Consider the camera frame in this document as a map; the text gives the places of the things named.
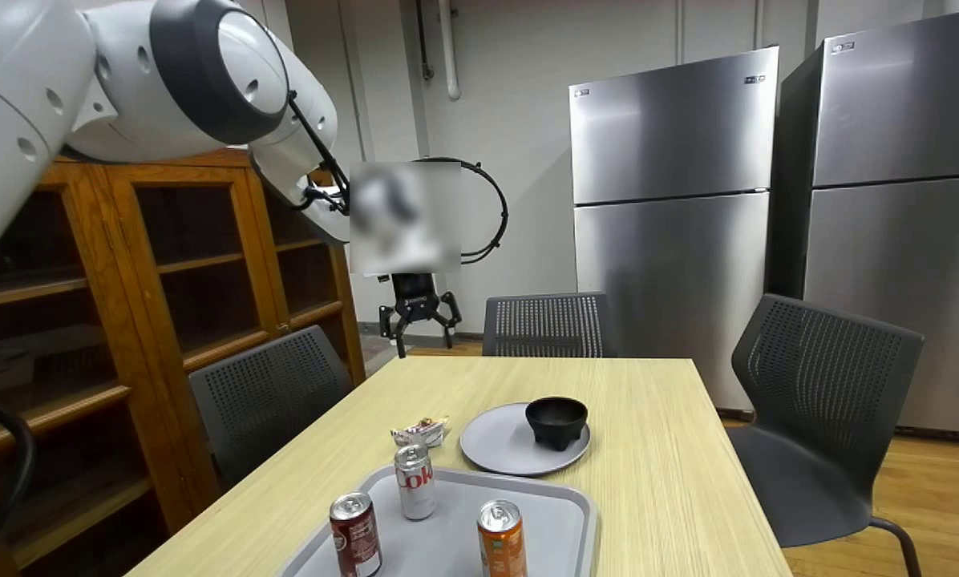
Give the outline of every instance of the refrigerator door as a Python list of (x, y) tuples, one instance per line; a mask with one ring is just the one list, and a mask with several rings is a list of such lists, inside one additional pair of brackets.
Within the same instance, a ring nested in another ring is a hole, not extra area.
[(822, 51), (814, 186), (959, 177), (959, 16)]
[(814, 193), (804, 301), (923, 333), (901, 422), (959, 432), (959, 180)]
[(770, 188), (776, 48), (571, 87), (574, 201)]
[(767, 193), (574, 208), (578, 287), (606, 296), (612, 355), (696, 360), (751, 411), (732, 348), (762, 292)]

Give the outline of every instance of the pipe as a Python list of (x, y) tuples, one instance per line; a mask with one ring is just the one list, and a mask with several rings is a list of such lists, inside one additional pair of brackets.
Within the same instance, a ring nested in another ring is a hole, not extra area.
[(438, 27), (443, 27), (447, 94), (449, 94), (449, 99), (458, 99), (449, 0), (438, 0)]

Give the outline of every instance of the white plate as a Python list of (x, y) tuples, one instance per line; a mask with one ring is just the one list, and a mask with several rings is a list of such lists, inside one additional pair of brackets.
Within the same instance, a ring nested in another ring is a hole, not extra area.
[(521, 411), (527, 405), (505, 405), (476, 414), (458, 435), (466, 458), (499, 475), (550, 475), (574, 466), (591, 448), (587, 427), (579, 430), (579, 439), (562, 451), (538, 446)]

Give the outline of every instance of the black chair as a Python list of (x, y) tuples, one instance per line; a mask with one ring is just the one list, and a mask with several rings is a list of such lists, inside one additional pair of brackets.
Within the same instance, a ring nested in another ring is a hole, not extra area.
[(349, 392), (321, 326), (303, 326), (189, 374), (224, 488), (248, 478)]
[(762, 296), (734, 346), (757, 419), (732, 442), (782, 549), (877, 527), (921, 574), (909, 534), (870, 505), (921, 348), (901, 326)]
[(606, 296), (510, 296), (484, 301), (484, 355), (606, 355)]

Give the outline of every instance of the light wooden table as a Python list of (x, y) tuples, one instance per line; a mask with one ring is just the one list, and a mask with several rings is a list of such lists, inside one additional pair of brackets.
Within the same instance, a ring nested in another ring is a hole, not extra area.
[(591, 451), (546, 478), (602, 515), (598, 577), (788, 574), (691, 362), (680, 360), (394, 360), (135, 574), (281, 574), (327, 527), (327, 503), (392, 466), (394, 427), (453, 427), (437, 468), (469, 468), (458, 430), (546, 395), (591, 408)]

